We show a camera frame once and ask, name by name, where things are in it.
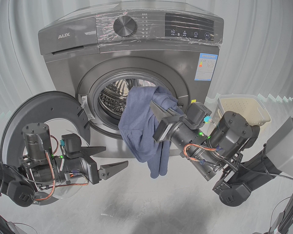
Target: control knob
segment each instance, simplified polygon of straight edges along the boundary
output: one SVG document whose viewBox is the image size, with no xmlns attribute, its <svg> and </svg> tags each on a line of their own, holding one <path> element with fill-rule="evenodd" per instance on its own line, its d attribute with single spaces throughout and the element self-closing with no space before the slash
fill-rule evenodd
<svg viewBox="0 0 293 234">
<path fill-rule="evenodd" d="M 135 21 L 129 16 L 120 16 L 115 20 L 113 29 L 119 36 L 128 36 L 135 30 Z"/>
</svg>

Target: label sticker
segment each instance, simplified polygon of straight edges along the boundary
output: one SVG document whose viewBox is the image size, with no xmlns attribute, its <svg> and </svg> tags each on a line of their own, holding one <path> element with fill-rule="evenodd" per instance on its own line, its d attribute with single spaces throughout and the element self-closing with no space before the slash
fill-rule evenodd
<svg viewBox="0 0 293 234">
<path fill-rule="evenodd" d="M 194 80 L 212 80 L 217 54 L 200 53 Z"/>
<path fill-rule="evenodd" d="M 160 141 L 165 138 L 167 133 L 169 132 L 170 128 L 172 127 L 173 124 L 169 124 L 168 127 L 166 128 L 165 132 L 163 133 L 162 137 L 160 138 Z"/>
<path fill-rule="evenodd" d="M 92 179 L 92 176 L 91 176 L 91 167 L 88 164 L 86 164 L 86 167 L 88 168 L 88 177 L 90 179 L 90 182 L 93 182 L 93 179 Z"/>
</svg>

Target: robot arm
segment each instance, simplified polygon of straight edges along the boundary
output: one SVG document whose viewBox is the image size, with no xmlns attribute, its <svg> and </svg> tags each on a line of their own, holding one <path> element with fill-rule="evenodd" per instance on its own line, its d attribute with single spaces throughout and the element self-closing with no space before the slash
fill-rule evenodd
<svg viewBox="0 0 293 234">
<path fill-rule="evenodd" d="M 207 181 L 223 169 L 223 175 L 213 191 L 225 205 L 239 206 L 253 190 L 274 179 L 274 175 L 284 171 L 283 168 L 291 168 L 288 162 L 293 165 L 290 157 L 275 160 L 274 155 L 275 151 L 280 152 L 278 147 L 283 147 L 279 142 L 284 142 L 286 135 L 293 132 L 291 117 L 268 140 L 260 153 L 242 163 L 241 151 L 254 144 L 260 128 L 250 126 L 240 114 L 225 112 L 211 135 L 206 136 L 199 128 L 211 121 L 209 115 L 212 112 L 202 103 L 192 103 L 186 115 L 170 109 L 166 111 L 153 101 L 150 107 L 160 122 L 153 135 L 156 142 L 172 141 L 182 151 L 180 155 L 187 158 Z"/>
<path fill-rule="evenodd" d="M 97 184 L 128 166 L 128 161 L 124 161 L 101 165 L 98 170 L 90 156 L 105 151 L 106 147 L 82 147 L 81 139 L 76 134 L 63 135 L 60 140 L 62 155 L 54 156 L 47 124 L 28 124 L 22 133 L 27 155 L 19 157 L 20 167 L 0 166 L 0 194 L 9 196 L 22 207 L 32 203 L 52 203 L 56 201 L 51 196 L 57 187 L 87 185 L 89 182 Z M 87 183 L 73 183 L 72 179 L 78 177 L 84 177 Z M 47 189 L 52 189 L 49 195 L 42 192 Z"/>
</svg>

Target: aux logo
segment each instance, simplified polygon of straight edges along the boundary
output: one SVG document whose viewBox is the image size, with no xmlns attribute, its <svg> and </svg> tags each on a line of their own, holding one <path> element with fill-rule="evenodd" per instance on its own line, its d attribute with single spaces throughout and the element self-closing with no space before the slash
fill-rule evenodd
<svg viewBox="0 0 293 234">
<path fill-rule="evenodd" d="M 58 39 L 63 38 L 63 37 L 69 37 L 69 36 L 70 36 L 69 33 L 65 33 L 65 34 L 59 35 Z"/>
</svg>

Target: blue garment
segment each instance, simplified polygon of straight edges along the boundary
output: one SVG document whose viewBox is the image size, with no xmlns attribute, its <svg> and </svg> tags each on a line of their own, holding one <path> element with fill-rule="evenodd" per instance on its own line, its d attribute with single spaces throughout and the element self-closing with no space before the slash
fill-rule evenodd
<svg viewBox="0 0 293 234">
<path fill-rule="evenodd" d="M 183 113 L 169 90 L 160 86 L 133 87 L 128 93 L 118 127 L 133 155 L 139 162 L 147 162 L 151 177 L 155 179 L 167 173 L 171 142 L 157 143 L 153 139 L 159 122 L 150 109 L 151 100 L 165 110 L 172 108 Z"/>
</svg>

